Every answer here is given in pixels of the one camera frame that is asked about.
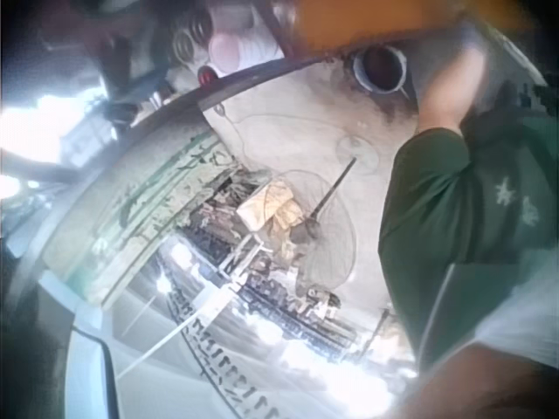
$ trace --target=star print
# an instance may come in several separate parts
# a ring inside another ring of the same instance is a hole
[[[530,227],[534,227],[540,221],[540,213],[530,202],[530,198],[528,196],[524,196],[524,199],[522,200],[522,221]]]
[[[504,205],[507,207],[514,200],[514,190],[508,188],[508,177],[503,179],[501,185],[495,186],[497,189],[497,205]]]

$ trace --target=ground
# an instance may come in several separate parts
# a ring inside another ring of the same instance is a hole
[[[445,32],[398,45],[408,57],[419,100],[458,46]],[[529,82],[506,54],[489,47],[489,57],[478,111],[492,105],[504,80],[517,86]],[[335,292],[342,300],[341,317],[374,328],[390,300],[376,251],[384,198],[394,156],[413,135],[417,116],[415,104],[401,93],[371,97],[359,90],[346,67],[340,59],[311,65],[226,100],[224,116],[214,109],[204,116],[247,167],[276,174],[303,169],[330,184],[349,162],[348,137],[360,139],[359,152],[366,154],[339,189],[355,230],[355,266]]]

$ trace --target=wire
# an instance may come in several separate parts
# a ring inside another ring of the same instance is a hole
[[[250,114],[250,115],[247,115],[247,116],[241,118],[240,120],[232,120],[231,118],[229,118],[229,116],[227,116],[227,113],[225,111],[225,107],[224,107],[224,114],[222,116],[224,118],[226,118],[227,121],[231,124],[231,126],[235,130],[235,133],[237,134],[237,136],[238,136],[238,138],[241,142],[242,157],[246,161],[253,163],[256,167],[262,166],[262,164],[258,163],[257,161],[253,160],[251,157],[248,156],[248,154],[245,151],[245,139],[243,138],[243,136],[241,135],[241,133],[238,131],[238,128],[237,128],[237,125],[242,124],[243,122],[245,122],[246,120],[249,120],[251,118],[275,117],[275,118],[285,118],[285,119],[289,119],[289,120],[304,120],[306,122],[314,122],[314,123],[322,124],[322,125],[327,126],[327,127],[332,127],[334,129],[337,129],[338,131],[341,131],[345,135],[350,135],[350,133],[348,133],[348,131],[346,131],[344,128],[340,128],[340,127],[336,126],[335,124],[332,124],[330,122],[326,122],[324,120],[319,120],[319,119],[316,119],[316,118],[308,118],[308,117],[305,117],[305,116],[285,115],[285,114],[282,114],[282,113],[253,113],[253,114]]]

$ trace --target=fan stand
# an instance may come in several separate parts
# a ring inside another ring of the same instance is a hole
[[[348,175],[351,168],[353,168],[356,161],[357,161],[356,157],[351,159],[348,166],[343,170],[340,177],[336,179],[334,185],[332,185],[332,188],[328,190],[327,194],[321,199],[321,201],[318,203],[318,205],[313,210],[311,215],[301,224],[297,224],[295,227],[291,229],[289,239],[294,244],[308,244],[321,237],[321,226],[318,222],[318,215],[320,215],[322,209],[328,203],[328,201],[335,193],[335,191],[338,189],[338,187],[345,179],[345,177]]]

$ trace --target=green t-shirt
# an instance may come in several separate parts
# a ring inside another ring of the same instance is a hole
[[[451,264],[516,264],[526,251],[556,244],[558,138],[556,120],[519,116],[487,124],[475,138],[432,129],[398,151],[379,255],[415,351]],[[453,300],[471,311],[466,295]]]

